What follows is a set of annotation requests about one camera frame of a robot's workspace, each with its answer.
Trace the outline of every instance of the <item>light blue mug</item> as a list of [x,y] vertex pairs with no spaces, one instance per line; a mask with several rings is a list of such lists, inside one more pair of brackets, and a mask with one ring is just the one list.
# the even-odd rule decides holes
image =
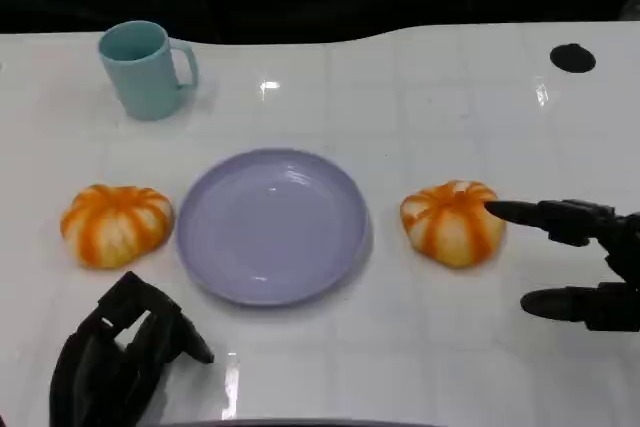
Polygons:
[[[191,84],[179,84],[171,49],[187,56]],[[107,30],[98,43],[100,58],[127,114],[157,120],[173,114],[185,94],[198,85],[198,64],[191,47],[169,39],[158,24],[135,20]]]

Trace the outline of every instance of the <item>light purple plate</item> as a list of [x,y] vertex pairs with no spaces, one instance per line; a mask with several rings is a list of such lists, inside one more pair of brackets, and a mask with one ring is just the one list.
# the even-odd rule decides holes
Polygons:
[[362,194],[340,168],[290,149],[255,150],[209,170],[177,224],[178,251],[208,291],[251,305],[297,302],[368,254]]

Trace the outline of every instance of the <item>table surface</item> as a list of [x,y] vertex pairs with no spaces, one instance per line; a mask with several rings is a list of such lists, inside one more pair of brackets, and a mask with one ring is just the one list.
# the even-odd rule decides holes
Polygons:
[[[75,266],[60,214],[96,183],[150,186],[179,207],[208,167],[257,147],[334,160],[368,202],[372,256],[305,305],[240,308],[188,279],[175,241],[133,265],[217,354],[180,358],[148,423],[348,417],[451,427],[637,426],[640,340],[520,310],[548,287],[614,280],[597,246],[510,226],[498,257],[455,273],[415,254],[398,206],[476,179],[502,198],[583,198],[640,210],[640,25],[420,27],[354,42],[194,45],[201,88],[165,121],[128,119],[99,34],[0,36],[0,415],[47,425],[61,346],[120,276]],[[549,61],[578,42],[595,70]],[[186,61],[177,57],[179,76]]]

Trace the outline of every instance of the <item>small pumpkin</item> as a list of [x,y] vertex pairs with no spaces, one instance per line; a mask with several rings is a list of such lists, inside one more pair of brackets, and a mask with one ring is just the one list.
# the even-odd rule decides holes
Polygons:
[[169,200],[149,188],[92,185],[60,221],[60,232],[81,264],[115,269],[157,248],[173,228]]
[[469,267],[500,245],[505,222],[484,208],[496,199],[481,182],[452,180],[404,199],[400,217],[415,250],[449,267]]

